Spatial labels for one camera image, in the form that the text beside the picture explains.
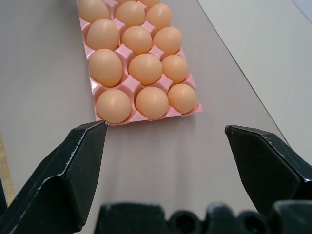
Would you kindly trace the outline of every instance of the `robotic claw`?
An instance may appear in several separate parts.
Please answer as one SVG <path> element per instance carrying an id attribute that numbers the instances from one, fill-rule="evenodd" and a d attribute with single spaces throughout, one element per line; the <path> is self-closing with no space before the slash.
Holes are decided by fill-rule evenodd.
<path id="1" fill-rule="evenodd" d="M 98 183 L 106 129 L 104 121 L 73 129 L 8 208 L 0 191 L 0 234 L 81 231 Z M 225 133 L 259 213 L 235 217 L 226 205 L 212 204 L 204 221 L 188 211 L 166 221 L 158 205 L 106 204 L 95 234 L 311 234 L 312 167 L 274 134 L 239 126 L 227 126 Z"/>

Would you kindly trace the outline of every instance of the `gray table surface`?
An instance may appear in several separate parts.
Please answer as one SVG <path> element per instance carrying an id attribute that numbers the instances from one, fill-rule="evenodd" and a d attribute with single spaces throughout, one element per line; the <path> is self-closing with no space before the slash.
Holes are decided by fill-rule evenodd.
<path id="1" fill-rule="evenodd" d="M 208 203 L 254 209 L 224 135 L 227 124 L 281 134 L 196 0 L 163 0 L 204 112 L 109 127 L 90 234 L 104 202 L 158 202 L 167 215 Z M 16 193 L 68 132 L 95 120 L 75 1 L 0 2 L 0 132 Z"/>

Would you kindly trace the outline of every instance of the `egg cup compartment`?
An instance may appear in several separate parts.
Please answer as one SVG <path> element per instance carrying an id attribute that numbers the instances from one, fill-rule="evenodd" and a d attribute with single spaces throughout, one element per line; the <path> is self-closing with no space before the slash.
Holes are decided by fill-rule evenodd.
<path id="1" fill-rule="evenodd" d="M 119 40 L 118 48 L 114 52 L 118 55 L 118 57 L 121 60 L 121 63 L 123 66 L 123 75 L 122 75 L 122 79 L 119 82 L 119 84 L 116 85 L 115 87 L 111 87 L 111 88 L 105 87 L 105 86 L 97 83 L 96 81 L 94 81 L 90 77 L 92 94 L 94 96 L 94 101 L 96 103 L 98 97 L 103 92 L 110 90 L 110 89 L 118 89 L 118 90 L 125 92 L 129 96 L 131 103 L 132 103 L 132 111 L 131 111 L 129 117 L 125 121 L 123 121 L 122 123 L 110 124 L 110 125 L 123 125 L 123 124 L 127 124 L 130 122 L 137 122 L 137 121 L 143 121 L 143 120 L 154 121 L 154 120 L 159 120 L 159 119 L 163 119 L 163 118 L 167 118 L 167 117 L 188 116 L 188 115 L 192 115 L 194 113 L 202 112 L 202 106 L 199 103 L 197 103 L 195 105 L 194 109 L 192 109 L 189 113 L 186 113 L 184 115 L 182 115 L 181 113 L 176 111 L 173 107 L 169 106 L 166 114 L 163 117 L 161 117 L 159 119 L 150 120 L 147 117 L 145 117 L 144 115 L 142 115 L 136 109 L 136 105 L 135 105 L 136 97 L 142 89 L 147 88 L 147 87 L 157 87 L 157 88 L 161 89 L 162 91 L 164 91 L 165 94 L 168 94 L 169 89 L 171 87 L 173 87 L 174 84 L 169 78 L 167 78 L 164 74 L 162 74 L 161 77 L 155 83 L 145 86 L 145 85 L 142 85 L 139 81 L 137 81 L 131 75 L 128 74 L 129 63 L 135 57 L 135 55 L 131 49 L 127 48 L 124 44 L 121 44 L 122 35 L 126 31 L 127 28 L 126 28 L 126 25 L 124 23 L 122 23 L 118 19 L 114 18 L 116 10 L 119 7 L 119 3 L 115 0 L 104 0 L 104 3 L 106 4 L 106 6 L 107 6 L 107 8 L 111 14 L 111 20 L 115 23 L 115 25 L 117 26 L 117 28 L 120 32 L 120 40 Z M 85 53 L 86 53 L 87 60 L 89 60 L 90 55 L 94 52 L 93 49 L 89 48 L 86 45 L 86 38 L 87 38 L 87 34 L 88 34 L 88 31 L 89 31 L 91 25 L 90 25 L 90 23 L 84 21 L 82 18 L 79 18 L 79 19 L 80 19 L 80 26 L 81 26 L 81 30 L 82 30 L 82 34 L 83 34 L 83 43 L 84 43 Z M 152 38 L 155 36 L 155 34 L 156 34 L 155 27 L 152 26 L 149 22 L 145 21 L 141 26 L 149 31 L 149 33 L 152 35 Z M 152 46 L 151 49 L 147 53 L 156 56 L 160 61 L 162 61 L 165 58 L 164 52 L 162 50 L 160 50 L 157 46 Z M 184 54 L 182 48 L 176 53 L 176 55 L 179 55 L 186 60 L 186 57 L 185 57 L 185 54 Z M 188 75 L 188 77 L 184 81 L 182 81 L 181 84 L 187 84 L 190 87 L 192 87 L 194 90 L 196 88 L 192 75 Z M 96 113 L 96 119 L 102 120 L 97 115 L 96 110 L 95 110 L 95 113 Z"/>

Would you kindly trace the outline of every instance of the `egg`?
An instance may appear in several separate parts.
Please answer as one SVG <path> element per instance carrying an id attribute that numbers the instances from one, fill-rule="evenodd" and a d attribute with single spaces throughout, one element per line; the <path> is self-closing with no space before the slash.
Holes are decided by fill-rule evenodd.
<path id="1" fill-rule="evenodd" d="M 170 55 L 162 61 L 162 73 L 174 84 L 179 84 L 189 74 L 189 68 L 184 58 L 179 55 Z"/>
<path id="2" fill-rule="evenodd" d="M 161 29 L 153 38 L 153 45 L 165 53 L 165 56 L 176 54 L 182 46 L 182 34 L 174 27 Z"/>
<path id="3" fill-rule="evenodd" d="M 162 65 L 155 55 L 136 56 L 129 64 L 129 74 L 143 85 L 155 83 L 162 73 Z"/>
<path id="4" fill-rule="evenodd" d="M 160 0 L 139 0 L 139 1 L 147 6 L 147 10 L 151 9 L 153 6 L 160 3 Z"/>
<path id="5" fill-rule="evenodd" d="M 87 34 L 86 45 L 93 50 L 115 50 L 119 44 L 119 31 L 109 19 L 95 21 Z"/>
<path id="6" fill-rule="evenodd" d="M 152 36 L 145 28 L 133 26 L 122 35 L 121 43 L 133 51 L 135 55 L 148 52 L 152 47 Z"/>
<path id="7" fill-rule="evenodd" d="M 79 16 L 89 22 L 94 23 L 99 19 L 109 19 L 110 14 L 102 0 L 78 0 Z"/>
<path id="8" fill-rule="evenodd" d="M 125 2 L 128 2 L 128 1 L 137 1 L 137 0 L 116 0 L 118 3 L 119 3 L 119 5 L 122 5 L 122 4 L 124 4 Z"/>
<path id="9" fill-rule="evenodd" d="M 137 95 L 136 108 L 148 119 L 158 119 L 168 110 L 168 98 L 161 89 L 147 87 Z"/>
<path id="10" fill-rule="evenodd" d="M 89 72 L 96 82 L 105 87 L 114 87 L 122 78 L 122 63 L 115 52 L 96 50 L 90 55 Z"/>
<path id="11" fill-rule="evenodd" d="M 142 25 L 145 22 L 144 7 L 139 2 L 125 2 L 117 9 L 115 18 L 123 22 L 127 28 Z"/>
<path id="12" fill-rule="evenodd" d="M 96 110 L 98 116 L 103 120 L 111 124 L 122 123 L 131 113 L 131 100 L 121 90 L 107 90 L 98 97 Z"/>
<path id="13" fill-rule="evenodd" d="M 171 23 L 172 13 L 170 7 L 166 4 L 157 4 L 153 6 L 146 14 L 146 21 L 160 31 L 169 27 Z"/>
<path id="14" fill-rule="evenodd" d="M 196 93 L 187 84 L 173 86 L 168 94 L 169 105 L 181 114 L 189 113 L 196 105 Z"/>

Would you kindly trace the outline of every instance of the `pink egg tray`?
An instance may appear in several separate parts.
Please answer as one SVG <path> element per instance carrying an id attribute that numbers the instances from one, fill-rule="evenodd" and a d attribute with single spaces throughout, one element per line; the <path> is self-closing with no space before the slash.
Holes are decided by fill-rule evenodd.
<path id="1" fill-rule="evenodd" d="M 110 15 L 111 15 L 111 20 L 115 23 L 115 25 L 117 26 L 119 32 L 120 32 L 120 38 L 122 37 L 123 33 L 126 31 L 126 26 L 124 23 L 120 22 L 118 19 L 114 18 L 114 15 L 116 13 L 116 10 L 119 7 L 119 3 L 115 0 L 104 0 L 104 3 L 106 4 Z M 85 42 L 86 42 L 86 38 L 87 38 L 87 34 L 88 31 L 90 29 L 90 23 L 84 21 L 82 18 L 80 18 L 80 26 L 81 26 L 81 30 L 82 30 L 82 34 L 83 34 L 83 42 L 84 42 L 84 49 L 85 49 L 85 53 L 87 56 L 87 60 L 89 60 L 90 55 L 94 52 L 94 50 L 92 50 L 91 48 L 89 48 Z M 156 30 L 155 27 L 152 26 L 149 22 L 144 22 L 142 25 L 142 27 L 144 27 L 145 29 L 147 29 L 150 34 L 152 35 L 152 38 L 155 36 L 156 34 Z M 119 89 L 123 92 L 125 92 L 131 99 L 132 102 L 132 111 L 131 114 L 129 115 L 129 117 L 122 123 L 119 124 L 110 124 L 110 125 L 123 125 L 123 124 L 127 124 L 130 122 L 137 122 L 137 121 L 144 121 L 144 120 L 150 120 L 147 117 L 143 116 L 135 107 L 135 98 L 138 95 L 138 93 L 146 88 L 146 87 L 157 87 L 160 88 L 162 91 L 165 92 L 165 94 L 168 93 L 169 89 L 173 86 L 173 82 L 167 78 L 164 74 L 162 74 L 162 76 L 160 77 L 160 79 L 158 81 L 156 81 L 155 83 L 151 84 L 151 85 L 147 85 L 144 86 L 142 85 L 139 81 L 137 81 L 136 79 L 134 79 L 131 75 L 128 74 L 128 66 L 130 61 L 135 57 L 134 53 L 132 52 L 132 50 L 130 50 L 129 48 L 127 48 L 124 44 L 120 44 L 119 42 L 119 46 L 118 48 L 115 50 L 115 53 L 118 55 L 118 57 L 120 58 L 122 65 L 123 65 L 123 76 L 122 79 L 120 81 L 120 83 L 112 88 L 107 88 L 104 87 L 103 85 L 95 82 L 91 77 L 90 77 L 90 82 L 91 82 L 91 90 L 92 90 L 92 95 L 94 97 L 94 101 L 96 103 L 98 97 L 105 91 L 109 90 L 109 89 Z M 158 49 L 156 46 L 152 46 L 152 48 L 150 49 L 150 51 L 148 52 L 148 54 L 152 54 L 155 55 L 157 58 L 159 58 L 160 61 L 162 61 L 164 59 L 164 52 L 161 51 L 160 49 Z M 177 55 L 185 58 L 185 54 L 183 52 L 183 49 L 180 49 L 178 51 L 178 53 L 176 53 Z M 187 84 L 189 86 L 191 86 L 194 90 L 196 88 L 194 80 L 192 75 L 189 75 L 183 82 L 181 82 L 182 84 Z M 189 116 L 198 112 L 202 112 L 202 106 L 200 103 L 197 103 L 196 106 L 194 107 L 193 110 L 191 110 L 189 113 L 182 115 L 181 113 L 179 113 L 178 111 L 176 111 L 173 107 L 169 106 L 167 113 L 159 118 L 159 119 L 163 119 L 163 118 L 167 118 L 167 117 L 175 117 L 175 116 Z M 96 112 L 96 118 L 97 120 L 102 120 Z"/>

